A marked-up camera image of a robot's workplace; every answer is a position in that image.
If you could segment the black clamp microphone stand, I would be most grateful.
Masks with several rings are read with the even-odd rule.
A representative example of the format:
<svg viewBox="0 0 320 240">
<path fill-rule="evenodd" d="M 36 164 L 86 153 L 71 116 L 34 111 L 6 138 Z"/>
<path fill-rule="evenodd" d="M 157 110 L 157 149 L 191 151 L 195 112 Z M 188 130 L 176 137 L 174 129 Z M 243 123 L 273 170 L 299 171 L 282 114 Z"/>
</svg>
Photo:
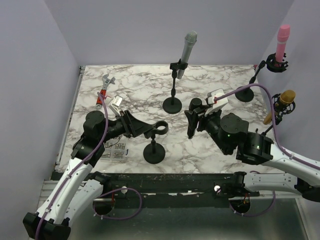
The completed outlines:
<svg viewBox="0 0 320 240">
<path fill-rule="evenodd" d="M 165 135 L 169 130 L 169 125 L 166 121 L 161 120 L 151 126 L 151 129 L 144 133 L 146 139 L 151 138 L 150 144 L 148 144 L 143 150 L 143 157 L 149 164 L 158 164 L 164 160 L 166 151 L 165 148 L 156 142 L 156 135 Z"/>
</svg>

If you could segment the black handheld microphone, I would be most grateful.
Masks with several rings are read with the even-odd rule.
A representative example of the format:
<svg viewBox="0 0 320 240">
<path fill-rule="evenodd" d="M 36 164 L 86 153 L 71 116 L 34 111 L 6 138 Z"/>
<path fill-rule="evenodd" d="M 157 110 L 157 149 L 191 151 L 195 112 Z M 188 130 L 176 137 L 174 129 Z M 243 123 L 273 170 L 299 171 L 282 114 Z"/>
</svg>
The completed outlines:
<svg viewBox="0 0 320 240">
<path fill-rule="evenodd" d="M 203 104 L 203 101 L 200 98 L 196 97 L 190 101 L 188 110 L 192 115 L 197 114 L 201 116 L 204 114 L 206 107 L 207 106 Z"/>
</svg>

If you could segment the aluminium extrusion rail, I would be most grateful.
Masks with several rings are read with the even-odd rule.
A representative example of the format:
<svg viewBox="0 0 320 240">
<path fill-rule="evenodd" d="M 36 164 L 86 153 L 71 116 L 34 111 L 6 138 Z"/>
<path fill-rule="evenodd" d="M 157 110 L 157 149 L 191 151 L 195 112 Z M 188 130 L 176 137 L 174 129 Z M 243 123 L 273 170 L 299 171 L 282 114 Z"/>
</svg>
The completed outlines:
<svg viewBox="0 0 320 240">
<path fill-rule="evenodd" d="M 44 202 L 51 194 L 53 189 L 56 187 L 58 181 L 57 180 L 45 180 L 42 184 L 42 189 L 40 191 L 39 201 Z M 183 196 L 193 196 L 193 195 L 201 195 L 204 194 L 204 191 L 197 190 L 187 190 L 186 192 L 169 192 L 168 195 L 172 197 L 176 197 L 178 195 Z M 272 199 L 273 193 L 271 191 L 259 191 L 259 193 L 251 193 L 250 199 Z M 298 194 L 294 194 L 292 192 L 284 192 L 284 191 L 276 191 L 275 192 L 276 199 L 301 199 L 302 196 Z"/>
</svg>

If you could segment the red adjustable wrench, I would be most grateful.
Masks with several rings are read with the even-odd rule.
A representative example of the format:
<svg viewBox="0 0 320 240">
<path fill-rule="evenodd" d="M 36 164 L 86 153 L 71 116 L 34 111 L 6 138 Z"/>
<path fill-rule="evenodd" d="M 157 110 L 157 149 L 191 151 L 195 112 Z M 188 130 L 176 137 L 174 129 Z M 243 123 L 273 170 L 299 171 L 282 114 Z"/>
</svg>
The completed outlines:
<svg viewBox="0 0 320 240">
<path fill-rule="evenodd" d="M 102 76 L 102 81 L 103 81 L 103 86 L 100 90 L 100 94 L 105 98 L 107 96 L 107 88 L 109 85 L 111 84 L 115 84 L 115 78 L 112 77 L 112 78 L 109 78 L 109 74 L 105 74 Z M 102 108 L 102 100 L 100 99 L 100 97 L 98 96 L 97 97 L 97 101 L 96 101 L 96 105 L 95 105 L 95 108 L 97 110 L 101 109 Z"/>
</svg>

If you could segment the black metal base rail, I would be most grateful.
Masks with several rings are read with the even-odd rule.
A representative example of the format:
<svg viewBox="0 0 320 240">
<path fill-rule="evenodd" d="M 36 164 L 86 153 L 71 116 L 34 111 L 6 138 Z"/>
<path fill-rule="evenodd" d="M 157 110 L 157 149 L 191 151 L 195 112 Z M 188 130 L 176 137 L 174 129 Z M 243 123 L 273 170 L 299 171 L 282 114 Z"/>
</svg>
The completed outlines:
<svg viewBox="0 0 320 240">
<path fill-rule="evenodd" d="M 116 209 L 149 209 L 229 207 L 233 198 L 247 198 L 245 172 L 236 173 L 89 173 L 84 179 L 102 183 L 103 192 L 127 187 L 97 201 L 99 207 Z M 204 191 L 200 195 L 170 196 L 187 190 Z"/>
</svg>

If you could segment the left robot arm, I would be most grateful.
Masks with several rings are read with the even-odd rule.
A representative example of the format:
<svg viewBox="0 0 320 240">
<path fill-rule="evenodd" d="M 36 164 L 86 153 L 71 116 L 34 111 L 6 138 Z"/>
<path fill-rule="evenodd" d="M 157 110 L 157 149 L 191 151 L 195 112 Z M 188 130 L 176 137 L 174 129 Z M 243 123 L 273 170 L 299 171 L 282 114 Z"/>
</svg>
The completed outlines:
<svg viewBox="0 0 320 240">
<path fill-rule="evenodd" d="M 67 167 L 46 201 L 35 213 L 28 212 L 23 225 L 34 240 L 66 240 L 75 219 L 97 197 L 107 197 L 111 185 L 101 175 L 81 184 L 105 151 L 104 143 L 118 136 L 150 138 L 161 124 L 149 124 L 136 119 L 129 111 L 109 120 L 107 112 L 89 112 L 83 124 L 83 134 L 73 146 Z"/>
</svg>

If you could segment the clear plastic screw box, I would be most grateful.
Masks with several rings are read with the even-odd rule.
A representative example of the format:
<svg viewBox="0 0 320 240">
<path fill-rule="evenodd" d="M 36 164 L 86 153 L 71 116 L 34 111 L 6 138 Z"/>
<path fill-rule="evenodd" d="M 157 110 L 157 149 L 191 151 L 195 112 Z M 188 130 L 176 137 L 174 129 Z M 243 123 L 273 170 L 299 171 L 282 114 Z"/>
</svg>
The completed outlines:
<svg viewBox="0 0 320 240">
<path fill-rule="evenodd" d="M 101 161 L 122 161 L 129 154 L 129 149 L 124 141 L 107 142 L 104 144 L 104 152 Z"/>
</svg>

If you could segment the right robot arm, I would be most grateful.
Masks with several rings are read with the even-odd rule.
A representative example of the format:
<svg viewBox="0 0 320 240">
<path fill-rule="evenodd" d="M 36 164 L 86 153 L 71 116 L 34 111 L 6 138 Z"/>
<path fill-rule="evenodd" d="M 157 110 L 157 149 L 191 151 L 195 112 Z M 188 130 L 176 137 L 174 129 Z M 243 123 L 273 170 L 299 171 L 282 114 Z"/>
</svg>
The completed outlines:
<svg viewBox="0 0 320 240">
<path fill-rule="evenodd" d="M 236 180 L 230 183 L 230 191 L 241 196 L 245 192 L 280 191 L 302 196 L 313 202 L 320 200 L 320 164 L 304 158 L 302 164 L 280 150 L 270 138 L 250 132 L 249 122 L 229 113 L 221 115 L 221 110 L 205 114 L 199 106 L 185 110 L 188 120 L 187 136 L 191 139 L 195 132 L 206 131 L 224 155 L 235 154 L 235 158 L 248 165 L 262 165 L 281 170 L 281 173 L 237 172 Z"/>
</svg>

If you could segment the pink microphone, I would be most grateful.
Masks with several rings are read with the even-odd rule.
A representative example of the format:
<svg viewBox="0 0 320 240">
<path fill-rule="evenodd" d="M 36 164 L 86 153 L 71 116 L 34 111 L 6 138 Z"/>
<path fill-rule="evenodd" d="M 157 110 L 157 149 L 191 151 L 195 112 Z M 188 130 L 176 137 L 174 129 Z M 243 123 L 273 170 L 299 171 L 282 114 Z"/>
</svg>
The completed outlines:
<svg viewBox="0 0 320 240">
<path fill-rule="evenodd" d="M 277 33 L 277 46 L 275 51 L 275 64 L 276 67 L 279 67 L 279 63 L 283 61 L 283 57 L 285 54 L 285 48 L 287 41 L 290 36 L 291 26 L 289 24 L 283 24 L 280 26 L 278 33 Z"/>
</svg>

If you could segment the silver grey microphone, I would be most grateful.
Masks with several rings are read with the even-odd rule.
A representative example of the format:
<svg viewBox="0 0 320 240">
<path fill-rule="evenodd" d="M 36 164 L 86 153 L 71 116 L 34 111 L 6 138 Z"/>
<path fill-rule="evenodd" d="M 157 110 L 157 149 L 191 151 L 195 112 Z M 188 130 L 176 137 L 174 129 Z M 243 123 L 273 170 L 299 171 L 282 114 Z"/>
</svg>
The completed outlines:
<svg viewBox="0 0 320 240">
<path fill-rule="evenodd" d="M 181 69 L 179 69 L 177 72 L 177 78 L 179 80 L 183 77 L 184 72 L 188 67 L 188 61 L 191 55 L 191 51 L 195 43 L 197 42 L 197 37 L 198 37 L 198 34 L 195 31 L 188 32 L 184 37 L 184 48 L 180 58 Z"/>
</svg>

